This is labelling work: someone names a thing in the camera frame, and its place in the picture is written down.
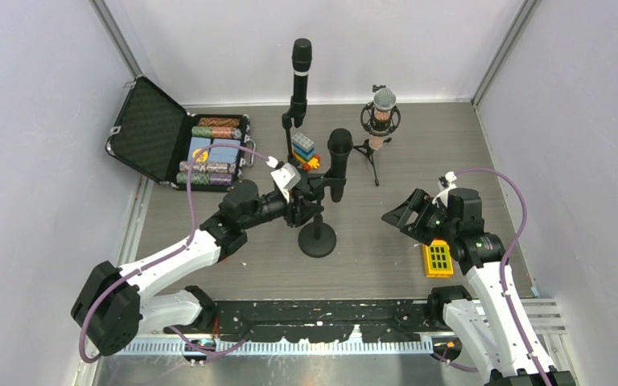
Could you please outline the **black front microphone stand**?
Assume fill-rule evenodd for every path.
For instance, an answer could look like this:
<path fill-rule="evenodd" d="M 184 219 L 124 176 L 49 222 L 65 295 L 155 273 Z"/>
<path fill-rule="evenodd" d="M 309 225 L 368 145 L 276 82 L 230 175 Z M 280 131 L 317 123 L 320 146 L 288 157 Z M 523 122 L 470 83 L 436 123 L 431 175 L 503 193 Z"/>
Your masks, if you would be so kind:
<path fill-rule="evenodd" d="M 312 258 L 330 255 L 337 244 L 336 232 L 323 221 L 322 204 L 329 190 L 333 203 L 339 203 L 344 196 L 346 178 L 344 173 L 336 173 L 330 168 L 323 174 L 307 173 L 306 186 L 299 189 L 302 194 L 301 213 L 311 217 L 311 222 L 302 227 L 298 236 L 301 251 Z"/>

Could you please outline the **black handheld microphone front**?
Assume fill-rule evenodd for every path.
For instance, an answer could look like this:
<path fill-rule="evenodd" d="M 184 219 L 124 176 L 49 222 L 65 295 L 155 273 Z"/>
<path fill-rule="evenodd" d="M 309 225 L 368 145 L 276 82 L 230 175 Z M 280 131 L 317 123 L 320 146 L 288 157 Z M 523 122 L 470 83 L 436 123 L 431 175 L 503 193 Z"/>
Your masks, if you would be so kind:
<path fill-rule="evenodd" d="M 331 200 L 339 203 L 344 195 L 348 157 L 353 148 L 351 132 L 345 128 L 334 129 L 328 139 L 330 167 L 326 177 L 332 180 L 330 184 Z"/>

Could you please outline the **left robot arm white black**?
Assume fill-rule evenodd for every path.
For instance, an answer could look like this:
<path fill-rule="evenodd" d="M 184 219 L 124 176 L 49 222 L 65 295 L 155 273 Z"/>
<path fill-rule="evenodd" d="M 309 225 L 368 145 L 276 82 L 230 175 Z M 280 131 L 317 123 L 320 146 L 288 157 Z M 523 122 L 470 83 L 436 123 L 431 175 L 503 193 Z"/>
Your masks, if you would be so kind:
<path fill-rule="evenodd" d="M 71 310 L 80 326 L 80 357 L 93 363 L 116 354 L 137 335 L 167 327 L 208 331 L 216 319 L 216 304 L 200 287 L 190 285 L 168 295 L 162 290 L 233 255 L 246 243 L 249 228 L 279 218 L 291 228 L 305 224 L 323 211 L 320 202 L 329 183 L 323 175 L 302 173 L 293 187 L 259 195 L 255 182 L 237 181 L 218 210 L 184 240 L 119 267 L 101 262 Z"/>

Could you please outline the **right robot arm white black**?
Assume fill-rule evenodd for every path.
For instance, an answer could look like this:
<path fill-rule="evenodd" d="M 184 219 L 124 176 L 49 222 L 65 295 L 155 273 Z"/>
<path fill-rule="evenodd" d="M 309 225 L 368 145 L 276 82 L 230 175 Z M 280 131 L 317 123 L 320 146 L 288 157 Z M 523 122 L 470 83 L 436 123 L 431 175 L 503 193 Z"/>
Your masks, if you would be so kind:
<path fill-rule="evenodd" d="M 447 243 L 484 314 L 477 312 L 470 292 L 453 285 L 431 291 L 427 319 L 434 328 L 455 333 L 484 384 L 575 384 L 571 372 L 557 369 L 513 294 L 506 249 L 499 236 L 484 229 L 478 191 L 456 187 L 434 199 L 416 189 L 381 218 L 425 246 Z"/>

